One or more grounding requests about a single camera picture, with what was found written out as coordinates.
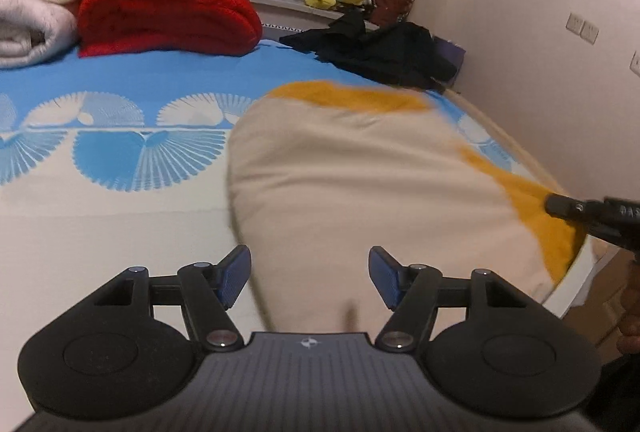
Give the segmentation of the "person right hand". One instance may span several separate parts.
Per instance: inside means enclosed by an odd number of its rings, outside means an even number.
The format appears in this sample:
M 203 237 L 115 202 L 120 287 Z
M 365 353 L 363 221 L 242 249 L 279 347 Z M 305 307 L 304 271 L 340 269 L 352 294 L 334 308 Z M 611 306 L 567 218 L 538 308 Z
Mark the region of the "person right hand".
M 618 323 L 620 339 L 617 350 L 620 354 L 638 354 L 640 351 L 640 269 L 639 261 L 630 264 L 627 285 L 620 295 L 624 314 Z

